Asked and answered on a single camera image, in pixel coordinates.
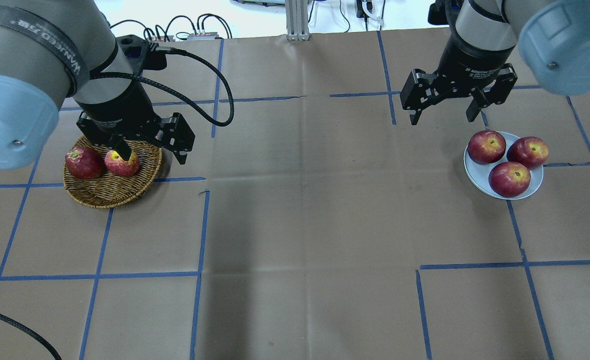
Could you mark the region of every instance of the black power adapter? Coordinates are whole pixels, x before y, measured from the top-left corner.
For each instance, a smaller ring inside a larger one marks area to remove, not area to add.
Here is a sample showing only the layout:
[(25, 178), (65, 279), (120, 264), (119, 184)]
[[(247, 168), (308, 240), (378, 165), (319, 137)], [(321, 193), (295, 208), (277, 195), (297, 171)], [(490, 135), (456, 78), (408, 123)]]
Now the black power adapter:
[[(355, 0), (355, 8), (357, 9), (357, 18), (363, 19), (368, 18), (366, 12), (364, 12), (364, 6), (362, 0)], [(370, 0), (366, 1), (366, 9), (369, 13), (373, 12), (373, 2)]]

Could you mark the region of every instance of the robotic arm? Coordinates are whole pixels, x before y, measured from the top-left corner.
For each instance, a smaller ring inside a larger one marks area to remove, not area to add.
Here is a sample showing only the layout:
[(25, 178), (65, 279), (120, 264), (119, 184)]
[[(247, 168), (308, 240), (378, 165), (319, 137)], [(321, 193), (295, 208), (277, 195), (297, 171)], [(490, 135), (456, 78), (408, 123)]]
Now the robotic arm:
[(590, 0), (436, 0), (429, 22), (450, 25), (452, 34), (437, 70), (414, 69), (401, 91), (412, 125), (445, 99), (472, 97), (469, 122), (504, 103), (517, 80), (506, 63), (517, 42), (544, 89), (590, 91)]
[(140, 82), (102, 77), (163, 69), (165, 53), (133, 35), (115, 39), (93, 0), (0, 0), (0, 169), (37, 158), (70, 96), (91, 143), (129, 158), (125, 140), (148, 141), (184, 164), (195, 135), (183, 116), (158, 116)]

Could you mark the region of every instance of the white cable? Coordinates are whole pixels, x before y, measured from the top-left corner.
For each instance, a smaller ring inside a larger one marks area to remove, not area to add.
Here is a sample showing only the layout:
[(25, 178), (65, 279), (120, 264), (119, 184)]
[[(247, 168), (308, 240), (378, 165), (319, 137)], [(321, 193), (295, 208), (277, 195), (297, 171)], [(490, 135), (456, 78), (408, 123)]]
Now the white cable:
[(361, 7), (364, 10), (364, 14), (366, 14), (370, 19), (377, 21), (382, 26), (384, 25), (383, 18), (381, 18), (379, 16), (374, 16), (374, 14), (372, 14), (370, 11), (368, 11), (368, 1), (367, 0), (361, 0)]

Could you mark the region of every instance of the gray band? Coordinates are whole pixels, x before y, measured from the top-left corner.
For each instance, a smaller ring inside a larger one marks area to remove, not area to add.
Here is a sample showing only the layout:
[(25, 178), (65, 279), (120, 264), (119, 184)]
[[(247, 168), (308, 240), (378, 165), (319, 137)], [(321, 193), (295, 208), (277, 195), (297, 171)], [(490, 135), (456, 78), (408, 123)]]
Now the gray band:
[(64, 64), (64, 71), (71, 80), (67, 96), (73, 96), (89, 82), (88, 67), (73, 41), (46, 19), (18, 7), (0, 5), (0, 27), (33, 39)]

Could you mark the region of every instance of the white plate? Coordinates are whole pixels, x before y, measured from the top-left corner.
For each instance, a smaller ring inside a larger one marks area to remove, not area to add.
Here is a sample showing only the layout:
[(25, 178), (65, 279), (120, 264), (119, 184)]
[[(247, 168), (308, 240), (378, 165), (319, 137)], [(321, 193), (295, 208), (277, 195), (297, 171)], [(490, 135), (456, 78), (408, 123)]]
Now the white plate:
[[(514, 144), (515, 141), (519, 139), (519, 137), (510, 134), (509, 132), (498, 131), (498, 133), (502, 134), (504, 139), (506, 139), (506, 153), (508, 153), (510, 146)], [(492, 164), (480, 165), (477, 164), (477, 162), (474, 162), (470, 158), (470, 155), (468, 155), (468, 146), (466, 146), (466, 150), (464, 150), (464, 167), (466, 168), (466, 174), (468, 174), (470, 181), (473, 182), (473, 184), (475, 184), (475, 186), (485, 194), (489, 194), (493, 198), (504, 200), (519, 200), (534, 194), (541, 186), (541, 183), (544, 181), (543, 165), (540, 165), (535, 170), (530, 170), (530, 186), (528, 189), (526, 189), (526, 191), (515, 197), (501, 196), (491, 188), (491, 185), (488, 182), (488, 176), (490, 175), (491, 170), (493, 170), (497, 164), (507, 161), (506, 154), (504, 154), (500, 161), (494, 162)]]

